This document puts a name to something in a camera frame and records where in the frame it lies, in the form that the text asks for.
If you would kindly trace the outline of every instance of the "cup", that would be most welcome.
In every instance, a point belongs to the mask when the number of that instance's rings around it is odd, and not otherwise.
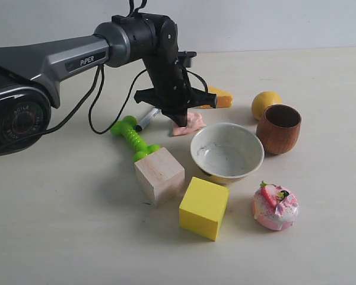
[[[297,143],[301,121],[301,115],[294,108],[274,104],[265,109],[257,125],[256,135],[266,152],[287,153]]]

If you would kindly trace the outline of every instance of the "green dumbbell toy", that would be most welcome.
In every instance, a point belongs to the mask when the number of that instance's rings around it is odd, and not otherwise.
[[[157,144],[147,145],[147,143],[135,131],[137,119],[133,116],[126,116],[122,121],[117,121],[110,132],[113,135],[122,135],[128,143],[135,149],[133,161],[137,162],[149,154],[159,150],[161,147]]]

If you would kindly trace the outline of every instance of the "white bowl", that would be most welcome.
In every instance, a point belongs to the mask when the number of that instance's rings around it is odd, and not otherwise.
[[[191,156],[210,180],[227,184],[239,181],[262,164],[264,150],[258,137],[234,123],[216,123],[193,137]]]

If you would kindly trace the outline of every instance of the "pink object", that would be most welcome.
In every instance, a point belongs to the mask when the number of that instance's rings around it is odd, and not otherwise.
[[[206,126],[202,121],[202,115],[199,113],[187,113],[187,126],[179,127],[175,122],[173,124],[173,136],[187,135]]]
[[[288,196],[282,201],[279,197],[281,191],[288,192]],[[261,186],[253,196],[252,213],[253,218],[264,227],[284,230],[292,226],[298,216],[298,201],[294,194],[284,187],[271,184]]]

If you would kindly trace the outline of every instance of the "lemon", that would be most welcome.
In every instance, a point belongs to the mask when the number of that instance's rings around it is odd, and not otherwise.
[[[273,91],[264,91],[258,94],[252,102],[253,116],[260,120],[265,109],[274,104],[281,104],[281,97]]]

